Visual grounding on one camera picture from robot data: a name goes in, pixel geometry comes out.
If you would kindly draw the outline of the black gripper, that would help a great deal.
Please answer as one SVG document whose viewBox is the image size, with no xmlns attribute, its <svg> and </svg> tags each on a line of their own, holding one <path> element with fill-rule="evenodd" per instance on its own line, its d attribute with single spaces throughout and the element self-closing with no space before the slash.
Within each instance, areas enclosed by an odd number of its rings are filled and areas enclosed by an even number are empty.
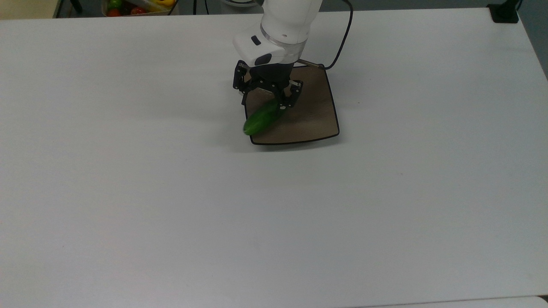
<svg viewBox="0 0 548 308">
<path fill-rule="evenodd" d="M 295 107 L 304 83 L 301 80 L 290 80 L 294 64 L 270 64 L 251 68 L 246 62 L 239 60 L 235 65 L 232 87 L 243 95 L 241 105 L 245 106 L 248 94 L 262 84 L 269 90 L 274 89 L 274 100 L 279 110 Z"/>
</svg>

